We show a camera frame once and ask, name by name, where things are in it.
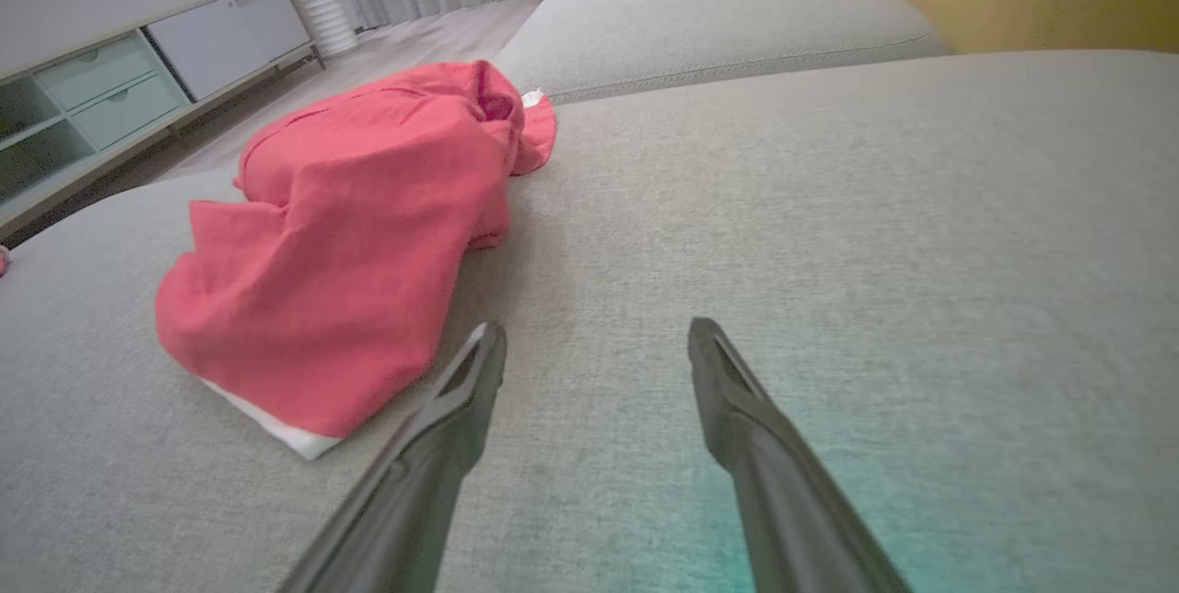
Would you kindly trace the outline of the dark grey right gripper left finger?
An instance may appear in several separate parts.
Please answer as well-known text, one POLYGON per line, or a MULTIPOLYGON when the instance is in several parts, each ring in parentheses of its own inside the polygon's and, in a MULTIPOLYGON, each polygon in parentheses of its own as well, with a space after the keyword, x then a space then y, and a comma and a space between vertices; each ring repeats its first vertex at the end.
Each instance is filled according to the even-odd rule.
POLYGON ((432 592, 465 477, 483 456, 507 335, 481 323, 281 585, 283 592, 432 592))

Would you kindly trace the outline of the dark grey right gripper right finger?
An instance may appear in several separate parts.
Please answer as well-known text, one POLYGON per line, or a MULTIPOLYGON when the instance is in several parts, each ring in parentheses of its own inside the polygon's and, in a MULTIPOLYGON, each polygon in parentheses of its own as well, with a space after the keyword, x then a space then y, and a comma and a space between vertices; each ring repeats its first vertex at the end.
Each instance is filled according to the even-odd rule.
POLYGON ((711 318, 689 328, 696 407, 731 476, 759 592, 905 592, 821 459, 711 318))

